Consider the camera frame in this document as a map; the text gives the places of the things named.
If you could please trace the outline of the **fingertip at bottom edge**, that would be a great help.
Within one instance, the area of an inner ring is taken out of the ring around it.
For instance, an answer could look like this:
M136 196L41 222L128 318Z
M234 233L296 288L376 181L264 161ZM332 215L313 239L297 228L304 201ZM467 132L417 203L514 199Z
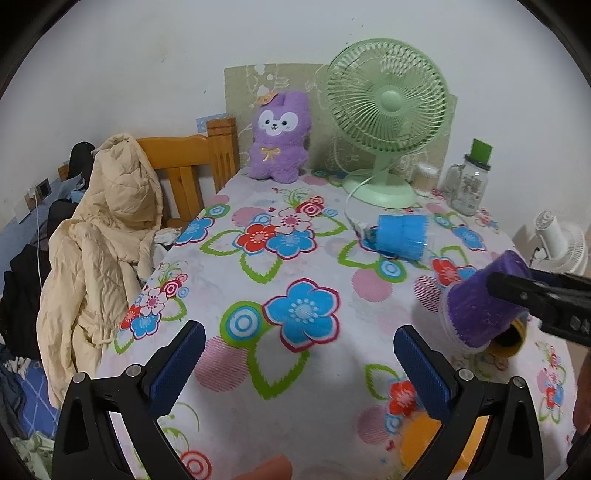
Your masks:
M280 455L260 464L252 471L242 473L232 480L290 480L293 478L293 465L286 456Z

